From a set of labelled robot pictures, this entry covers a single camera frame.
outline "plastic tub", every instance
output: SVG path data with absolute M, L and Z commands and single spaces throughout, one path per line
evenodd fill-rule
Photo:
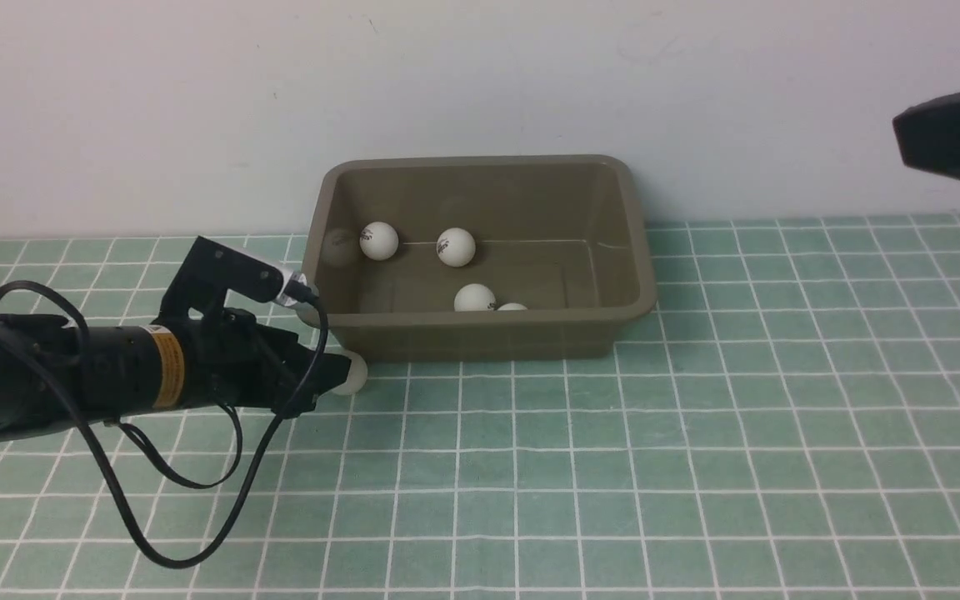
M 358 249 L 373 221 L 399 250 Z M 469 265 L 439 262 L 447 228 L 477 240 Z M 332 334 L 369 361 L 498 361 L 609 353 L 656 302 L 632 174 L 609 156 L 362 160 L 324 178 L 303 271 Z M 527 311 L 454 312 L 463 285 Z M 306 323 L 316 326 L 313 315 Z

